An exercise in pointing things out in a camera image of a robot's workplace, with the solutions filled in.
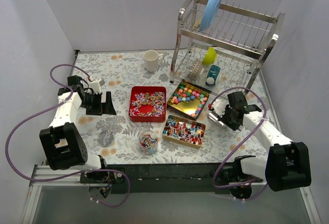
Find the silver metal scoop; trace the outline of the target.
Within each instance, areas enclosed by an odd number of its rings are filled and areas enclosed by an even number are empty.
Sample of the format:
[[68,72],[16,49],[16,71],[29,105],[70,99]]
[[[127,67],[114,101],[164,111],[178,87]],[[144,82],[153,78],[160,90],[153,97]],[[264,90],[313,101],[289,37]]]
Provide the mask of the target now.
[[215,122],[220,127],[227,127],[232,131],[242,130],[241,124],[236,121],[232,121],[231,118],[226,114],[220,116],[216,112],[212,111],[208,113],[208,118],[213,122]]

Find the gold tin of star candies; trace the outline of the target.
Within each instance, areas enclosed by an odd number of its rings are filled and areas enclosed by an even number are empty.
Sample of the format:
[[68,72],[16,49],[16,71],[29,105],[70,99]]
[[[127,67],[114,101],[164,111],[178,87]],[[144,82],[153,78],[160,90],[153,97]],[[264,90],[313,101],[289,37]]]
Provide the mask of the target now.
[[167,109],[184,118],[196,121],[207,106],[210,92],[182,80],[167,101]]

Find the red tin of swirl lollipops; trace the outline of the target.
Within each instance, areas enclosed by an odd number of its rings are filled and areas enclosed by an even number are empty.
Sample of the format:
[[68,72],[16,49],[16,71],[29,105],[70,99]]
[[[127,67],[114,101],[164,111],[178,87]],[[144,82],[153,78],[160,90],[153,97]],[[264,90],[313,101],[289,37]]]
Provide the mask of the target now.
[[166,119],[167,90],[163,86],[134,86],[129,118],[132,122],[162,123]]

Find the gold tin of ball lollipops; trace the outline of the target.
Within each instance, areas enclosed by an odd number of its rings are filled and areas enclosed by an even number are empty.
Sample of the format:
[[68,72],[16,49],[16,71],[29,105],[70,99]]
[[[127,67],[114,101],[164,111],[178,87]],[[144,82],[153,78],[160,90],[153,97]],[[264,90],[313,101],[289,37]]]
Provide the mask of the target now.
[[165,140],[199,150],[203,144],[206,126],[202,123],[169,115],[162,137]]

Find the clear glass jar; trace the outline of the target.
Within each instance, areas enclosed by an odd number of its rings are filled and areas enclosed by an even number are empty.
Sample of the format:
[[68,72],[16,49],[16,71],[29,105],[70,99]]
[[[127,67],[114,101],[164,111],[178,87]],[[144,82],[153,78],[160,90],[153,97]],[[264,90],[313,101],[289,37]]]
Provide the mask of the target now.
[[153,155],[158,150],[158,137],[151,130],[145,130],[141,132],[138,136],[138,141],[140,145],[140,150],[147,154]]

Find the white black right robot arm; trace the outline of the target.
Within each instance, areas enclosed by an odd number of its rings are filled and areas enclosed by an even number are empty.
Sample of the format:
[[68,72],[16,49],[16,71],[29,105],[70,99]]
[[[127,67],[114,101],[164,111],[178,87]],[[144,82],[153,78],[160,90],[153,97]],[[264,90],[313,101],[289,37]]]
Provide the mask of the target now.
[[263,179],[275,192],[310,186],[308,147],[283,135],[264,115],[257,105],[247,103],[241,91],[228,95],[222,122],[232,130],[242,126],[251,131],[267,151],[266,159],[236,157],[233,177],[241,182],[250,176]]

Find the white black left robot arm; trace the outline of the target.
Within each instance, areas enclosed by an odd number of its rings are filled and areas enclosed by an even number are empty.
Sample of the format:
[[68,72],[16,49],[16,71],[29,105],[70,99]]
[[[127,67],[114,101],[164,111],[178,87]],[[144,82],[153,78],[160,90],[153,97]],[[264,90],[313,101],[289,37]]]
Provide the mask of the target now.
[[103,79],[91,80],[84,87],[79,76],[67,78],[67,87],[58,91],[58,101],[55,116],[47,129],[40,131],[39,138],[46,159],[52,170],[92,170],[92,177],[99,183],[106,182],[109,170],[105,160],[100,155],[92,155],[76,127],[78,110],[85,109],[86,115],[115,115],[111,92],[107,91],[105,102],[102,102],[101,87]]

